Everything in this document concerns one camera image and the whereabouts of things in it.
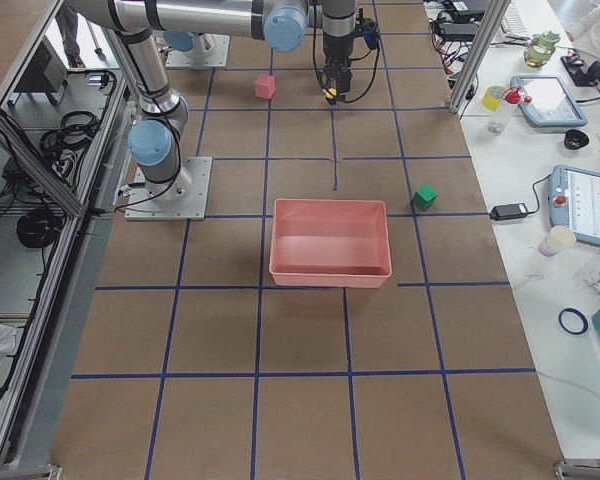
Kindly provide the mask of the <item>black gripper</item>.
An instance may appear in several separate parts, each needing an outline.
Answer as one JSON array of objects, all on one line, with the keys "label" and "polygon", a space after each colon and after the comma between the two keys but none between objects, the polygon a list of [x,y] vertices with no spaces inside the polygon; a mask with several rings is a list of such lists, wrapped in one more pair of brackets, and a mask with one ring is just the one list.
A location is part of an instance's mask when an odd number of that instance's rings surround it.
[{"label": "black gripper", "polygon": [[353,52],[355,30],[354,9],[323,9],[323,53],[325,63],[319,71],[319,83],[325,92],[339,85],[339,94],[351,90],[350,55]]}]

